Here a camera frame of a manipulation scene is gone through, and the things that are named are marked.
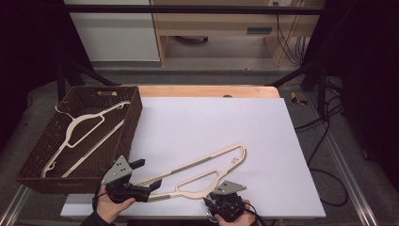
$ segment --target floor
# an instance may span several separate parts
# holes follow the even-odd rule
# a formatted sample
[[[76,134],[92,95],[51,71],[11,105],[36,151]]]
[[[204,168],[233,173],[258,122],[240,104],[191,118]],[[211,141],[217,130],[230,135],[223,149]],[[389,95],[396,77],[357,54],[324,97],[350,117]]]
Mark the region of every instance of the floor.
[[[139,65],[141,67],[122,65],[117,69],[100,65],[96,69],[104,77],[122,84],[264,85],[276,81],[297,68],[288,60],[284,61],[282,67],[274,67],[262,38],[220,37],[210,37],[206,43],[182,38],[171,39],[165,67],[145,63]],[[302,78],[300,76],[279,88],[279,94],[286,101],[294,127],[313,121],[317,117],[311,104],[314,103],[315,92],[300,91],[298,85]],[[96,85],[96,81],[88,77],[84,79],[88,84]],[[293,92],[299,102],[292,101]],[[327,92],[328,98],[334,95],[332,91]],[[6,182],[0,185],[3,191],[0,194],[2,213],[8,209],[20,187],[14,180],[19,168],[40,137],[47,121],[54,114],[54,103],[57,102],[56,83],[33,90],[29,94],[28,102],[31,105],[24,112],[8,145],[0,153],[0,180]],[[339,101],[335,100],[331,105],[339,107],[339,104]],[[322,136],[323,128],[326,127],[312,127],[306,132],[297,133],[306,159],[311,157],[314,147]],[[361,212],[358,212],[356,208],[358,201],[350,197],[349,202],[343,206],[324,204],[326,218],[284,219],[280,225],[399,225],[399,195],[378,164],[363,158],[361,144],[345,115],[337,114],[331,117],[328,131],[333,135],[333,139],[328,137],[321,143],[311,166],[326,170],[341,178],[339,167],[331,151],[331,140],[333,140],[356,178],[362,191],[361,195],[367,201],[372,216],[375,217],[373,220],[375,219],[377,224],[362,221],[359,217]],[[325,201],[334,203],[343,201],[344,192],[339,183],[318,171],[314,171],[312,175]],[[59,216],[65,199],[66,196],[62,194],[42,195],[30,191],[15,225],[78,225],[79,222],[76,220]],[[119,222],[125,225],[125,219],[120,219]],[[178,225],[177,222],[172,221],[140,220],[134,224]]]

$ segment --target robotic hand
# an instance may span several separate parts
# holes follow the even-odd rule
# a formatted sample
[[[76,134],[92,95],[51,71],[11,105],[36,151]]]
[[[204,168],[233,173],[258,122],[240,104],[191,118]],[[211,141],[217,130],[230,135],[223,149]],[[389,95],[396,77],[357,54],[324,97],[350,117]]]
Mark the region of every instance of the robotic hand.
[[[236,192],[245,189],[247,189],[245,186],[230,181],[223,182],[203,198],[205,205],[208,206],[208,214],[211,213],[212,216],[218,214],[226,222],[237,220],[244,213],[246,206]]]
[[[101,181],[101,185],[105,185],[106,194],[114,203],[121,203],[130,198],[135,198],[136,202],[147,202],[150,194],[161,186],[162,180],[158,180],[148,187],[134,186],[129,183],[134,169],[145,165],[145,160],[140,159],[132,163],[128,163],[126,159],[121,156],[115,164],[109,169]],[[93,207],[97,206],[97,196],[93,198]]]

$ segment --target hand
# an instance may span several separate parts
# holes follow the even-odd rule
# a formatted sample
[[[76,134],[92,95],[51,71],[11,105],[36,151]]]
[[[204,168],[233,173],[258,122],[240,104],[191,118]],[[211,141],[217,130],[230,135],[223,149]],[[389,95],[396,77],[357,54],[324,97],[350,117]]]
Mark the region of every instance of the hand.
[[[105,186],[101,186],[99,194],[97,195],[100,196],[105,192]],[[122,210],[129,208],[135,201],[134,198],[131,198],[122,203],[113,203],[109,197],[104,194],[98,199],[96,212],[103,220],[110,224],[118,217]]]
[[[243,202],[246,204],[246,209],[249,209],[249,200],[243,200]],[[255,221],[255,216],[247,211],[244,211],[240,218],[238,218],[235,222],[226,222],[220,215],[215,215],[215,219],[217,220],[219,226],[249,226]]]

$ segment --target person's arm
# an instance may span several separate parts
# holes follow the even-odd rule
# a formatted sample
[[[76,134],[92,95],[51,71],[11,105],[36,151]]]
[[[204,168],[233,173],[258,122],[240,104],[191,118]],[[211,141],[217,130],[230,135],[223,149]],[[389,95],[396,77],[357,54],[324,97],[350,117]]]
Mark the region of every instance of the person's arm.
[[[106,195],[105,186],[101,186],[97,194],[97,206],[95,211],[88,216],[80,226],[110,226],[120,212],[129,208],[136,200],[134,198],[122,203],[113,203]]]
[[[250,203],[248,200],[243,200],[243,202],[246,204],[246,208],[249,209],[248,203]],[[255,216],[250,214],[247,211],[244,211],[244,213],[238,218],[235,222],[226,222],[220,215],[215,215],[215,219],[217,220],[217,223],[219,226],[252,226],[252,225],[258,225],[257,222],[255,221]]]

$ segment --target white cabinet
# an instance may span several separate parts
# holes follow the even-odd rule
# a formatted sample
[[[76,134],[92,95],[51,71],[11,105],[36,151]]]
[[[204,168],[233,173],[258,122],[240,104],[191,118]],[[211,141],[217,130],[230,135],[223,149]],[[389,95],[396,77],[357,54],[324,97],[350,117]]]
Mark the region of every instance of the white cabinet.
[[[149,5],[148,0],[65,0],[65,4]],[[159,61],[150,13],[71,13],[90,61]]]

